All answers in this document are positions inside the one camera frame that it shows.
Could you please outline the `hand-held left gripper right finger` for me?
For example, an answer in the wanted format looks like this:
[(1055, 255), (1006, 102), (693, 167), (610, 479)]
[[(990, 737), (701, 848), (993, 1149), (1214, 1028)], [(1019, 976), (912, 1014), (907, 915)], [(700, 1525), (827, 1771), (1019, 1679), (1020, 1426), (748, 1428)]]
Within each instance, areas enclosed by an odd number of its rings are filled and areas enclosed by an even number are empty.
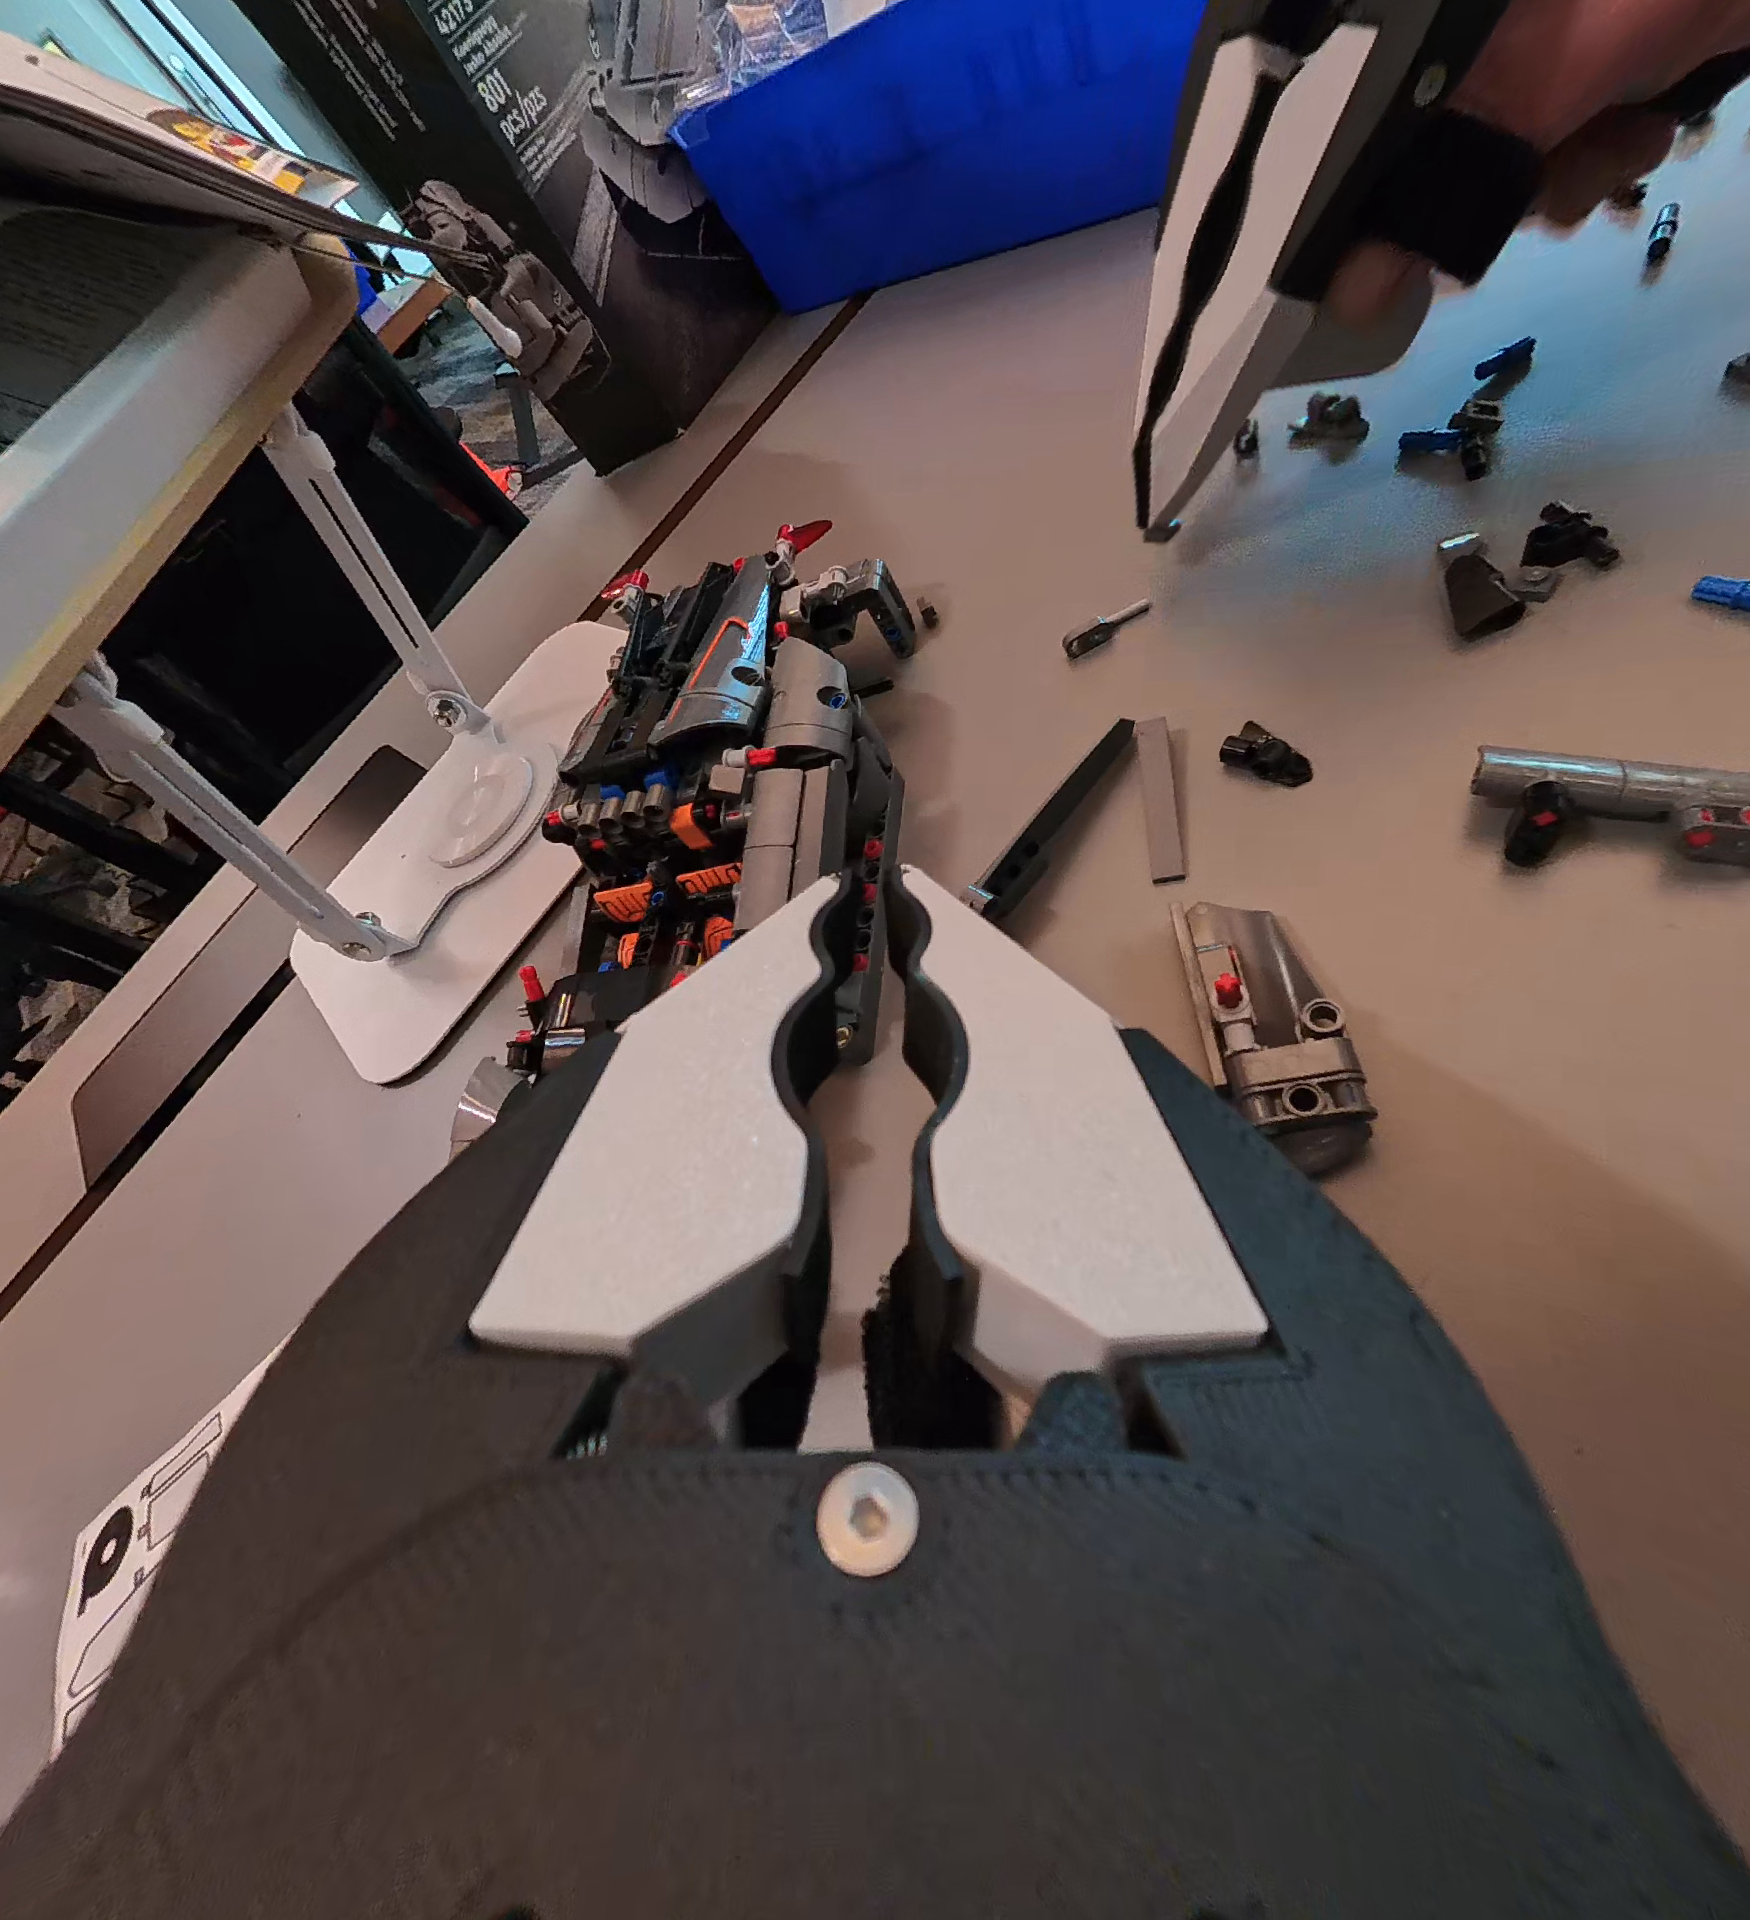
[(1262, 1351), (1265, 1308), (1130, 1028), (923, 869), (889, 874), (889, 967), (938, 1110), (884, 1279), (884, 1447), (990, 1447), (999, 1391)]

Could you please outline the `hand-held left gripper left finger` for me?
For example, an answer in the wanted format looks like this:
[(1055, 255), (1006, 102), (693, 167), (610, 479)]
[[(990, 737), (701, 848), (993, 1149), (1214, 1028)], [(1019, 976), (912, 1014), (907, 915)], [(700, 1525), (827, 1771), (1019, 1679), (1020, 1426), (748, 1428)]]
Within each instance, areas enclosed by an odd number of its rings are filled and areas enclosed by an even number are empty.
[(469, 1333), (685, 1376), (741, 1447), (803, 1447), (827, 1308), (816, 1091), (863, 879), (825, 874), (693, 989), (639, 1005), (526, 1198)]

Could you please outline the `grey beam sub-assembly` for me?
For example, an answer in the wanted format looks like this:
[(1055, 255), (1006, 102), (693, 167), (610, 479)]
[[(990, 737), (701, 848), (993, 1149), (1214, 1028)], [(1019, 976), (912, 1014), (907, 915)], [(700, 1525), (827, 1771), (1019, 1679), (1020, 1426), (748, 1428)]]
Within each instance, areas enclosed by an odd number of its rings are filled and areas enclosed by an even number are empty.
[(1369, 1141), (1369, 1091), (1342, 999), (1314, 976), (1291, 929), (1250, 907), (1173, 907), (1179, 967), (1214, 1099), (1307, 1179)]

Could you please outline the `toy car model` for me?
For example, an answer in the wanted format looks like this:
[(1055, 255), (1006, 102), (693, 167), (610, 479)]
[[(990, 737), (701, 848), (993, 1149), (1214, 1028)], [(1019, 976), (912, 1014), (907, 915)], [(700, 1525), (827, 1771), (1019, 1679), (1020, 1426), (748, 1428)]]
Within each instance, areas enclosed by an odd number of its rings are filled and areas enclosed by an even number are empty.
[(456, 1154), (502, 1103), (549, 1083), (586, 1037), (701, 967), (825, 874), (850, 879), (850, 953), (840, 976), (840, 1056), (873, 1056), (884, 1019), (884, 874), (907, 831), (907, 775), (867, 719), (889, 679), (850, 679), (863, 619), (912, 661), (923, 613), (889, 561), (794, 561), (827, 515), (780, 525), (769, 551), (701, 561), (662, 594), (626, 572), (610, 689), (575, 719), (542, 836), (575, 859), (549, 921), (549, 962), (521, 962), (521, 1028), (456, 1110)]

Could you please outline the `grey panel with black connector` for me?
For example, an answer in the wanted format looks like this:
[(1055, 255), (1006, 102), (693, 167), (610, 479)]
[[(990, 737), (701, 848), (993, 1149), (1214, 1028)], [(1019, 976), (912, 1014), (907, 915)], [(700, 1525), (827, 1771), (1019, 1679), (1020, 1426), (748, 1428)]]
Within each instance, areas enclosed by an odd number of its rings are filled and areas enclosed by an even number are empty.
[(1472, 795), (1504, 810), (1504, 869), (1544, 869), (1581, 821), (1654, 821), (1692, 869), (1750, 869), (1750, 772), (1475, 748)]

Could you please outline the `toy set box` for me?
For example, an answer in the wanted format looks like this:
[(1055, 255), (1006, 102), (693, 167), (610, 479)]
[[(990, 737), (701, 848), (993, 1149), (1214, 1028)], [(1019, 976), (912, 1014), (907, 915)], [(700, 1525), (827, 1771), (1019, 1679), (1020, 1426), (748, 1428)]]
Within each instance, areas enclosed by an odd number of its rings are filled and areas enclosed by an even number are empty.
[(675, 141), (700, 0), (244, 5), (586, 463), (700, 423), (780, 296)]

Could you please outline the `person's right hand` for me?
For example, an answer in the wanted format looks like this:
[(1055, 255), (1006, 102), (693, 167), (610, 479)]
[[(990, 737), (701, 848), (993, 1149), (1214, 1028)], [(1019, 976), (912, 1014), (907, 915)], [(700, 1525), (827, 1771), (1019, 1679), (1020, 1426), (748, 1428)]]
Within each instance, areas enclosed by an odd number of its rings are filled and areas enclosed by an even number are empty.
[(1692, 98), (1750, 70), (1750, 0), (1520, 0), (1397, 149), (1331, 308), (1380, 326), (1434, 272), (1480, 284), (1520, 224), (1581, 229), (1676, 149)]

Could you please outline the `plain blue bin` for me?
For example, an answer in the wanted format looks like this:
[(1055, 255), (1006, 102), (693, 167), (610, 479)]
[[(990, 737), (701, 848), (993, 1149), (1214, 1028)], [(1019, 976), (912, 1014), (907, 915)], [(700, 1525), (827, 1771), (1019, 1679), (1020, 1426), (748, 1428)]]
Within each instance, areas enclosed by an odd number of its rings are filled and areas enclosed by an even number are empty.
[(780, 308), (1160, 204), (1198, 0), (907, 0), (675, 116)]

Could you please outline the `blue pin with black connector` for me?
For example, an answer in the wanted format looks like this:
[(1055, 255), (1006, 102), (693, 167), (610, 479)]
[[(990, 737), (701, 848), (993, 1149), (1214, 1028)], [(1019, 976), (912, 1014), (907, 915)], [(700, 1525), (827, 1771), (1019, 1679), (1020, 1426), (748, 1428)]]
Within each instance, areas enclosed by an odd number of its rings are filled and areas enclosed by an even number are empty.
[(1442, 423), (1442, 433), (1399, 433), (1399, 435), (1397, 435), (1397, 457), (1457, 457), (1459, 479), (1480, 479), (1499, 433), (1504, 433), (1504, 398), (1459, 398), (1457, 423)]

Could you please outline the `white book stand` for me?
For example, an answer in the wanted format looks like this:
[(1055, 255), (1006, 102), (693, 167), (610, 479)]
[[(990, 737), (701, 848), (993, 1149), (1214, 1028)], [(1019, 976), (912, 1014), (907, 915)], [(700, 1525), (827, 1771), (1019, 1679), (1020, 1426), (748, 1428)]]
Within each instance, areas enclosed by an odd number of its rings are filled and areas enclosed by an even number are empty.
[[(60, 719), (252, 874), (252, 890), (295, 921), (290, 962), (351, 1068), (397, 1083), (456, 1037), (575, 874), (575, 851), (549, 848), (542, 814), (586, 705), (610, 689), (626, 626), (565, 619), (486, 705), (469, 694), (344, 487), (333, 452), (295, 418), (295, 381), (284, 381), (266, 423), (241, 435), (241, 410), (309, 326), (306, 267), (241, 229), (90, 224), (159, 246), (162, 302), (141, 302), (129, 343), (90, 370), (69, 381), (69, 363), (55, 363), (55, 410), (0, 445), (0, 726), (31, 737)], [(208, 452), (252, 445), (447, 726), (447, 754), (361, 836), (333, 890), (225, 803), (97, 661), (118, 619), (115, 597), (141, 594), (130, 561), (151, 572), (159, 543), (182, 532), (182, 487), (208, 487)]]

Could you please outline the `grey triangular panel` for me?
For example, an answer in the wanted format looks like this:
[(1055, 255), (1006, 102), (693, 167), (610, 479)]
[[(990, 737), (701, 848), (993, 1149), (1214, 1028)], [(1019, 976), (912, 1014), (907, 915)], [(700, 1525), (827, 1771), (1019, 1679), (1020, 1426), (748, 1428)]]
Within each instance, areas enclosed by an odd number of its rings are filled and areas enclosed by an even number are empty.
[(993, 851), (993, 869), (967, 890), (967, 907), (999, 929), (1028, 879), (1045, 874), (1057, 831), (1084, 814), (1084, 803), (1105, 783), (1105, 772), (1121, 772), (1121, 754), (1138, 748), (1138, 719), (1115, 719), (1087, 754), (1040, 803), (1040, 814), (1006, 836), (1006, 851)]

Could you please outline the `black cross-shaped connector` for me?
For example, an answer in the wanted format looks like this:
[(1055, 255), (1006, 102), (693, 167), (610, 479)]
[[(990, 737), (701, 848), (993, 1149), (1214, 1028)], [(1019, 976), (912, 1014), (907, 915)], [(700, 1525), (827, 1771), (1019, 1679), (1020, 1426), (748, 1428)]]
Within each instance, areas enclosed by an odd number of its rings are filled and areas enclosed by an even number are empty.
[(1621, 551), (1607, 543), (1607, 525), (1567, 493), (1550, 493), (1520, 543), (1529, 572), (1567, 572), (1567, 561), (1597, 561), (1607, 572)]

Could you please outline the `dark grey toy piece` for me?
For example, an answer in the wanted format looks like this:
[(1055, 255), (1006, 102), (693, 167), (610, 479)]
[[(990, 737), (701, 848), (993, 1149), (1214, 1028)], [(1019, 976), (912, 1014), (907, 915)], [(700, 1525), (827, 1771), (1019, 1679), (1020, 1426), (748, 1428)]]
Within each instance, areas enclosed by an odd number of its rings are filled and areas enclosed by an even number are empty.
[(1442, 551), (1445, 619), (1459, 648), (1510, 626), (1529, 607), (1557, 594), (1550, 561), (1499, 572), (1480, 532), (1445, 532)]

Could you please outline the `tan background table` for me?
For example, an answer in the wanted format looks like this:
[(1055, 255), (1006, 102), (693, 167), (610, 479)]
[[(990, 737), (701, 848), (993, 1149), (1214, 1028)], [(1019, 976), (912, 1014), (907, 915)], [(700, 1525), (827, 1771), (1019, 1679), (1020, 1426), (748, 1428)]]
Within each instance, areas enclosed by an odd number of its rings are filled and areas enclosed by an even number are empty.
[(306, 391), (321, 359), (353, 315), (353, 262), (325, 238), (295, 255), (309, 308), (290, 343), (244, 381), (244, 391), (208, 423), (182, 463), (105, 543), (97, 561), (77, 561), (45, 607), (23, 607), (23, 654), (0, 669), (0, 772), (55, 719), (90, 654), (118, 626), (118, 613), (159, 584), (170, 551), (208, 515), (230, 475), (266, 445), (284, 410)]

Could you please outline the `instruction booklet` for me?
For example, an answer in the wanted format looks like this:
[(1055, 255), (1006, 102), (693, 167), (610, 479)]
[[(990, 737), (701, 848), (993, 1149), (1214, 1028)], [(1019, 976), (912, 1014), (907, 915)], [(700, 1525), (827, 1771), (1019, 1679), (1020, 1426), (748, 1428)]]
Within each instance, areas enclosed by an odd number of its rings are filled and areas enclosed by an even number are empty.
[(230, 238), (368, 246), (353, 175), (0, 31), (0, 445)]

